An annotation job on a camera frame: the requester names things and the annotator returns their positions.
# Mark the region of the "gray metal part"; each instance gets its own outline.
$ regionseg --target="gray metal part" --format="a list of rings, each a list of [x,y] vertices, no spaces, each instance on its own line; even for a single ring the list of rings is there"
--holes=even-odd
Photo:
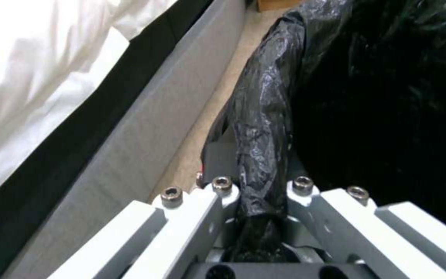
[[[289,200],[296,216],[337,263],[363,259],[381,278],[446,278],[446,272],[343,189],[315,195],[309,206]]]
[[[414,214],[411,223],[407,217]],[[375,215],[446,270],[446,225],[408,202],[378,208]]]
[[[373,279],[375,276],[364,265],[324,263],[194,263],[184,279],[208,279],[207,272],[215,265],[231,268],[236,279],[328,279],[320,277],[321,268],[337,267],[349,279]]]
[[[233,243],[235,243],[235,240],[237,239],[235,226],[235,218],[226,220],[221,228],[218,238],[214,242],[213,247],[225,248],[230,247]]]
[[[283,230],[283,242],[293,247],[314,247],[321,249],[321,245],[306,229],[299,219],[287,216]]]
[[[209,254],[223,224],[221,199],[196,189],[127,271],[124,279],[181,278],[194,261]]]
[[[49,278],[117,278],[165,223],[162,210],[133,201]]]

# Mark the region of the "garbage bag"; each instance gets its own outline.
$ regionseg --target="garbage bag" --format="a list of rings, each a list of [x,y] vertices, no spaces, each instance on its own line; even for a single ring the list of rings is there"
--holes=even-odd
[[[446,0],[307,0],[269,29],[209,131],[233,129],[234,261],[285,261],[287,156],[446,222]]]

